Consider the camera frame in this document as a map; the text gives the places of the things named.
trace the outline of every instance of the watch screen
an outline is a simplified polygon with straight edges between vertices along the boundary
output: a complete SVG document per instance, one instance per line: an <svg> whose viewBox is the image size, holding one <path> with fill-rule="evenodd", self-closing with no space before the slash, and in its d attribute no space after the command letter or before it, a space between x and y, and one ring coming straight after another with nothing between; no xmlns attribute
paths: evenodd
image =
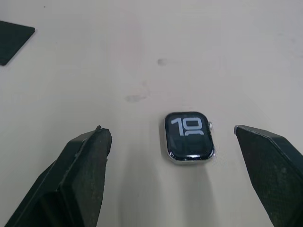
<svg viewBox="0 0 303 227"><path fill-rule="evenodd" d="M175 160L205 160L214 153L209 123L201 113L170 113L165 131L168 153Z"/></svg>

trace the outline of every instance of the digital clock display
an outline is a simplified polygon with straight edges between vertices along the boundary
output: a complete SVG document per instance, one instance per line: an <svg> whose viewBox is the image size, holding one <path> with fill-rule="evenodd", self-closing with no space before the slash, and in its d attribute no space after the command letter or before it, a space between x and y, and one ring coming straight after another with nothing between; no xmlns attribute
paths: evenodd
<svg viewBox="0 0 303 227"><path fill-rule="evenodd" d="M168 154L176 161L206 160L214 154L209 123L201 113L170 113L165 132Z"/></svg>

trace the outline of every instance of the watch face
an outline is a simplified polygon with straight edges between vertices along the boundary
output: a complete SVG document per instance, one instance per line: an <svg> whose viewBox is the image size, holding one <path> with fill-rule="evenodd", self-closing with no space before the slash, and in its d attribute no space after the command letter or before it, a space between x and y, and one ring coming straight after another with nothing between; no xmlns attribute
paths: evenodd
<svg viewBox="0 0 303 227"><path fill-rule="evenodd" d="M206 160L214 154L209 123L201 113L170 113L165 118L165 132L168 154L174 160Z"/></svg>

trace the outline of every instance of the number 10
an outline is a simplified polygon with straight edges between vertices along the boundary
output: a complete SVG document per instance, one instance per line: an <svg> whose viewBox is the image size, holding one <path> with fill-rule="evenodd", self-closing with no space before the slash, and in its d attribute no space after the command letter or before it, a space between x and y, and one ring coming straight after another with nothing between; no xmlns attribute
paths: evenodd
<svg viewBox="0 0 303 227"><path fill-rule="evenodd" d="M178 122L178 126L179 126L180 136L188 136L188 135L193 135L193 134L204 135L204 133L200 130L200 129L202 129L202 121L198 117L183 118L183 121L181 120L181 118L175 118L174 120L171 121L171 124L174 124L177 122ZM198 122L198 125L197 126L188 126L187 122Z"/></svg>

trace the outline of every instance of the white surface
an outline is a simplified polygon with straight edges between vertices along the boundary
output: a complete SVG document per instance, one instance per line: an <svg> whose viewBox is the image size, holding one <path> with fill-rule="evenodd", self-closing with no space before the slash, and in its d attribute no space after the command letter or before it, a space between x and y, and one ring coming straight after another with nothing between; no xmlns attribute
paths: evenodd
<svg viewBox="0 0 303 227"><path fill-rule="evenodd" d="M272 226L233 128L303 151L302 1L2 0L0 20L36 28L0 67L0 226L98 124L114 139L98 226ZM213 122L217 156L179 167L159 126L191 110Z"/></svg>

